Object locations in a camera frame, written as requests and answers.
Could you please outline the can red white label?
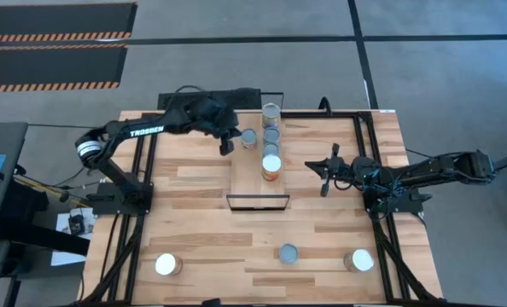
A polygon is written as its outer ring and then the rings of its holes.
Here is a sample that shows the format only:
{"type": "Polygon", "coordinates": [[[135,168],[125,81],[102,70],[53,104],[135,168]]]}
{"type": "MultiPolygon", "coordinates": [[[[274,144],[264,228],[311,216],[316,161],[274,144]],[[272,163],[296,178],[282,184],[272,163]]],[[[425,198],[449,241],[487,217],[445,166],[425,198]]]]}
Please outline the can red white label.
{"type": "Polygon", "coordinates": [[[246,149],[254,149],[257,146],[257,134],[253,129],[245,129],[241,135],[242,146],[246,149]]]}

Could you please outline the can with yellow label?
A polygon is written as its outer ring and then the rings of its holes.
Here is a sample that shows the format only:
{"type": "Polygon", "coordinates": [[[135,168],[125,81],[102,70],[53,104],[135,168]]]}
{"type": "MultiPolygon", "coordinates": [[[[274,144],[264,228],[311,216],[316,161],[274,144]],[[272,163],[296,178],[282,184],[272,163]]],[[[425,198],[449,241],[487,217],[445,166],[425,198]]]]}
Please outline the can with yellow label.
{"type": "Polygon", "coordinates": [[[373,268],[374,259],[365,249],[357,249],[347,253],[343,263],[352,272],[366,272],[373,268]]]}

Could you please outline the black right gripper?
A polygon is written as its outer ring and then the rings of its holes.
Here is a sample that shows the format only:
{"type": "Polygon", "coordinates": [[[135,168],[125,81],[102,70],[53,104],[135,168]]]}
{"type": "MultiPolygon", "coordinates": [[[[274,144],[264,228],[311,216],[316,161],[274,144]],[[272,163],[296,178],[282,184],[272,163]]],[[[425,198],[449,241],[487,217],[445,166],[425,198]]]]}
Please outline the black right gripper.
{"type": "Polygon", "coordinates": [[[323,179],[320,195],[326,197],[329,193],[330,183],[340,191],[346,191],[355,187],[359,191],[366,191],[369,186],[365,177],[360,174],[358,165],[348,165],[344,159],[338,155],[340,145],[334,143],[329,158],[321,161],[306,161],[305,166],[315,168],[315,172],[323,179]]]}

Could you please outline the black mat hazard stripe edge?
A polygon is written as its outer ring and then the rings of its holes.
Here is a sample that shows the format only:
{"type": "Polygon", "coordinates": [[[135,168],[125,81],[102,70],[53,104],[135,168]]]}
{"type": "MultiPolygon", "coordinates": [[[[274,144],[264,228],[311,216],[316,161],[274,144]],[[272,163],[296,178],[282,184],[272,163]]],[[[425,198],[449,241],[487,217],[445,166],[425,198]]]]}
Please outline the black mat hazard stripe edge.
{"type": "Polygon", "coordinates": [[[137,4],[0,6],[0,43],[128,38],[137,4]]]}
{"type": "Polygon", "coordinates": [[[125,44],[0,48],[0,92],[119,87],[125,44]]]}

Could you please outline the corn can red orange label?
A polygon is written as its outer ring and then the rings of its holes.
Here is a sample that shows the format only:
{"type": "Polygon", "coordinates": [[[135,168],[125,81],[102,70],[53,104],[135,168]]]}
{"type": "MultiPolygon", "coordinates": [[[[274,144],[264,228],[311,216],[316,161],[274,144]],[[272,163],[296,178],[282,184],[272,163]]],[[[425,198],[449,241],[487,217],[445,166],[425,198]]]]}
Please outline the corn can red orange label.
{"type": "Polygon", "coordinates": [[[269,154],[262,159],[262,177],[272,182],[279,178],[282,169],[282,161],[277,155],[269,154]]]}
{"type": "Polygon", "coordinates": [[[172,253],[163,253],[155,261],[154,268],[159,275],[174,276],[180,273],[183,260],[172,253]]]}

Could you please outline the black power box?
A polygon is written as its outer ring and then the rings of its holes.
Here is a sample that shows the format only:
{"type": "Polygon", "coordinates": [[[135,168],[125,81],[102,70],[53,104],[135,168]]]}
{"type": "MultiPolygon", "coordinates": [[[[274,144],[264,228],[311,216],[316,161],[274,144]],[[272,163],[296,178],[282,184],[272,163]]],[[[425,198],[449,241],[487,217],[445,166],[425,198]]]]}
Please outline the black power box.
{"type": "Polygon", "coordinates": [[[157,109],[166,110],[168,106],[177,106],[197,98],[208,97],[225,101],[235,109],[261,109],[261,90],[253,88],[159,94],[157,109]]]}

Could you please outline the peaches can purple yellow label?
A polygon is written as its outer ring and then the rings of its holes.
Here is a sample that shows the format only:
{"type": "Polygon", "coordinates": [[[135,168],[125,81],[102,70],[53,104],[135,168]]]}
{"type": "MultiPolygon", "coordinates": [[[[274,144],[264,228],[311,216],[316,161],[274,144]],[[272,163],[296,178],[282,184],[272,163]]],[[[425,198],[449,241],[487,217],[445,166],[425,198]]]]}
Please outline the peaches can purple yellow label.
{"type": "Polygon", "coordinates": [[[275,103],[267,103],[262,109],[262,126],[264,128],[277,127],[280,119],[281,108],[275,103]]]}

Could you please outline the carrots can white orange label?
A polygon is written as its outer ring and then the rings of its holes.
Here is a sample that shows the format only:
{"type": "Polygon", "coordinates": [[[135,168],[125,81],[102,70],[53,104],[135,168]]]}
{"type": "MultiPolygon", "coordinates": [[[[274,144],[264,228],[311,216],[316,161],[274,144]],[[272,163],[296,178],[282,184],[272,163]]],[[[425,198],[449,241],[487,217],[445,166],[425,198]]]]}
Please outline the carrots can white orange label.
{"type": "Polygon", "coordinates": [[[299,249],[291,243],[285,243],[280,246],[278,257],[283,264],[294,264],[299,258],[299,249]]]}

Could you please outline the black aluminium table frame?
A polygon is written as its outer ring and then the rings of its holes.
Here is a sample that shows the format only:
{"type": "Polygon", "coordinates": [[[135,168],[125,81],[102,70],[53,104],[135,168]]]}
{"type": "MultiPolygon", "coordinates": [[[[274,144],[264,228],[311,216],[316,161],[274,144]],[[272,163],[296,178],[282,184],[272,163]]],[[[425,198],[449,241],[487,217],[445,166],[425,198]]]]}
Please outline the black aluminium table frame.
{"type": "Polygon", "coordinates": [[[399,297],[403,278],[382,258],[373,223],[356,189],[320,196],[322,181],[305,166],[329,156],[370,156],[384,165],[408,162],[397,116],[391,111],[287,111],[282,117],[285,211],[232,211],[229,156],[219,142],[194,132],[128,140],[117,165],[154,184],[151,210],[95,222],[84,267],[85,295],[73,307],[224,304],[378,304],[399,297]],[[278,251],[299,249],[294,264],[278,251]],[[374,259],[352,272],[344,256],[365,249],[374,259]],[[154,268],[163,253],[183,260],[174,276],[154,268]]]}

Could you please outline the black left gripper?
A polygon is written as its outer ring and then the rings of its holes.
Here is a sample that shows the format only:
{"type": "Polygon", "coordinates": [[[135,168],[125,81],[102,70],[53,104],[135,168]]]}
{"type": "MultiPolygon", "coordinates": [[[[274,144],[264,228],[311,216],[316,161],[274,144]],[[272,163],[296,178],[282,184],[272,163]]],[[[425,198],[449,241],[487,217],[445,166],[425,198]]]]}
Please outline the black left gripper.
{"type": "Polygon", "coordinates": [[[193,104],[193,130],[220,139],[219,153],[221,156],[226,156],[234,151],[235,146],[231,138],[242,135],[237,126],[236,113],[225,101],[204,98],[193,104]]]}

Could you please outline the small black device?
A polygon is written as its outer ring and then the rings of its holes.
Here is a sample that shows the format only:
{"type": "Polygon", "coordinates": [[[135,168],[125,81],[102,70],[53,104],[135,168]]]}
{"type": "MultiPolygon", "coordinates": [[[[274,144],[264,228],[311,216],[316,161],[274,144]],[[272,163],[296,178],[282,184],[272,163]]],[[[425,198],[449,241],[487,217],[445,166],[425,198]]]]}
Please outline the small black device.
{"type": "Polygon", "coordinates": [[[85,219],[83,215],[70,216],[68,227],[71,235],[82,235],[85,232],[85,219]]]}

